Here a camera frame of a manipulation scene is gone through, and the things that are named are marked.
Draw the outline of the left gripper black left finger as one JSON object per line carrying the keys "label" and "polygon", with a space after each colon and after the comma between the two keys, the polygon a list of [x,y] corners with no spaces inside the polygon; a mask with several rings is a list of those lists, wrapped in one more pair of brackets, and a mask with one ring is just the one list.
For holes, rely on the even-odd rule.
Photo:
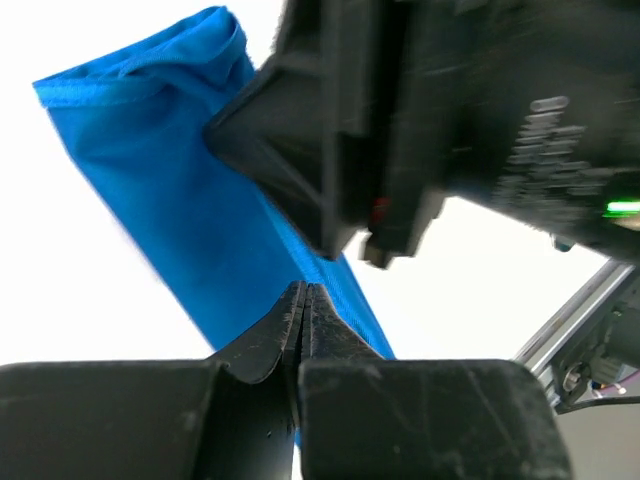
{"label": "left gripper black left finger", "polygon": [[205,359],[4,366],[2,477],[289,478],[304,299],[304,284],[290,285]]}

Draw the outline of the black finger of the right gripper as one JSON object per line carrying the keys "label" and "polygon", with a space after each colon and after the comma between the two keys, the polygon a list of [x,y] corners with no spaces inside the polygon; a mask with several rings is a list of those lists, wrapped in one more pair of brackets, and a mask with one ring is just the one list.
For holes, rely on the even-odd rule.
{"label": "black finger of the right gripper", "polygon": [[271,57],[203,128],[206,147],[253,181],[320,256],[336,259],[350,231],[337,218],[321,80]]}

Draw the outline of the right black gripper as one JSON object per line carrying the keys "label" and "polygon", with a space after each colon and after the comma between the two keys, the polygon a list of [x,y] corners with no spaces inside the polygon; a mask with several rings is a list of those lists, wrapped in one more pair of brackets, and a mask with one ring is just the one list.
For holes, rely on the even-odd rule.
{"label": "right black gripper", "polygon": [[293,100],[269,136],[320,201],[287,213],[322,255],[362,224],[368,262],[411,256],[455,195],[638,261],[639,231],[615,209],[639,197],[637,2],[379,3],[365,57],[344,10],[288,7],[277,50],[318,57],[324,96]]}

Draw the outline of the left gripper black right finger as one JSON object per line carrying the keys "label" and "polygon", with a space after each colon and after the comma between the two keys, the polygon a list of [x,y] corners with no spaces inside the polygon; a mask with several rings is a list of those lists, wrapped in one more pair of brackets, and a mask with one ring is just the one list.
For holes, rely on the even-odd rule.
{"label": "left gripper black right finger", "polygon": [[385,360],[312,284],[298,396],[307,479],[569,479],[539,381],[507,360]]}

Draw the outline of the blue cloth napkin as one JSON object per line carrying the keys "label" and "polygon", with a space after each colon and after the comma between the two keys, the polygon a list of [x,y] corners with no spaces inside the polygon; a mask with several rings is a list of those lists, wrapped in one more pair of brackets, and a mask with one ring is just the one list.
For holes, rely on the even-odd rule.
{"label": "blue cloth napkin", "polygon": [[213,6],[33,87],[72,161],[215,350],[304,281],[325,286],[341,318],[392,358],[346,259],[316,255],[204,144],[205,124],[253,77],[246,44],[236,17]]}

